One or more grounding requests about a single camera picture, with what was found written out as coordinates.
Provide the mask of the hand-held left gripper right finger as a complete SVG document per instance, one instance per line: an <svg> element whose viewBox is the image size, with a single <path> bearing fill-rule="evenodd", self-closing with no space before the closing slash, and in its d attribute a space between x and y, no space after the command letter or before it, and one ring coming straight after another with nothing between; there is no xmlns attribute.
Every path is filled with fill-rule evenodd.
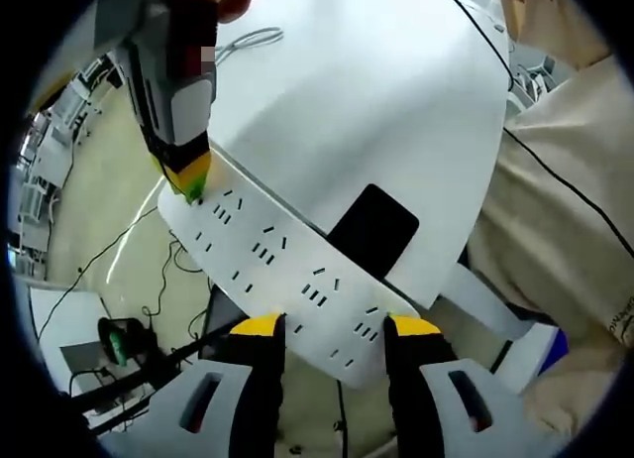
<svg viewBox="0 0 634 458"><path fill-rule="evenodd" d="M457 358L434 324L383 321L388 397L400 457L538 457L523 402L480 364Z"/></svg>

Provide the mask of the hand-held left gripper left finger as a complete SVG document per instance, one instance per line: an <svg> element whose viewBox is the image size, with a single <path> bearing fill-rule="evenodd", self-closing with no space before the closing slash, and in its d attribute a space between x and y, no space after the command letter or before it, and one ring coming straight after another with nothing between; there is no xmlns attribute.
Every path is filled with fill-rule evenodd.
<svg viewBox="0 0 634 458"><path fill-rule="evenodd" d="M283 401L281 314L245 319L211 360L156 392L126 431L102 436L109 457L271 457Z"/></svg>

